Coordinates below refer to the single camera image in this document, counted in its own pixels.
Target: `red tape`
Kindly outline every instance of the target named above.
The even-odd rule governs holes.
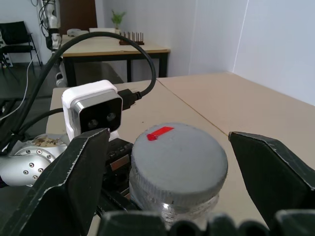
[[[158,129],[158,130],[154,131],[151,134],[147,134],[147,138],[148,138],[149,141],[157,140],[160,135],[165,134],[165,133],[171,131],[172,129],[174,129],[174,128],[173,127],[164,126],[161,129]]]

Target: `table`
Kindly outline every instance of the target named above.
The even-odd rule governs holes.
[[[116,85],[118,90],[142,90],[148,81]],[[61,107],[64,88],[54,89],[51,109]],[[310,167],[313,158],[315,107],[231,73],[159,79],[155,88],[123,111],[119,134],[134,142],[146,129],[163,122],[182,122],[211,134],[224,148],[229,169],[214,212],[225,212],[236,224],[264,222],[250,199],[238,167],[229,131],[258,133],[280,139]],[[48,133],[65,133],[63,114],[49,117]],[[98,223],[93,221],[91,231]]]
[[[63,35],[63,44],[73,37]],[[145,40],[145,45],[141,46],[153,59],[159,59],[158,76],[167,77],[167,63],[169,48],[161,47],[155,43]],[[92,61],[127,61],[127,81],[131,82],[133,60],[144,59],[138,50],[130,45],[119,45],[119,40],[108,37],[89,38],[73,45],[63,54],[63,63],[68,80],[68,86],[77,86],[74,63]]]

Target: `brown door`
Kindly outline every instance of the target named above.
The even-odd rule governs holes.
[[[95,0],[61,0],[60,34],[69,29],[89,30],[96,28]]]

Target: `green plant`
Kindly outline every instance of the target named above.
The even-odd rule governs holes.
[[[115,28],[118,30],[119,25],[121,24],[124,15],[126,15],[126,12],[115,13],[114,10],[112,10],[112,12],[113,12],[112,22],[114,23]]]

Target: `connector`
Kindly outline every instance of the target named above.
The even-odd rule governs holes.
[[[140,92],[133,93],[129,89],[119,91],[118,95],[123,99],[123,111],[129,109],[137,100],[141,99]]]

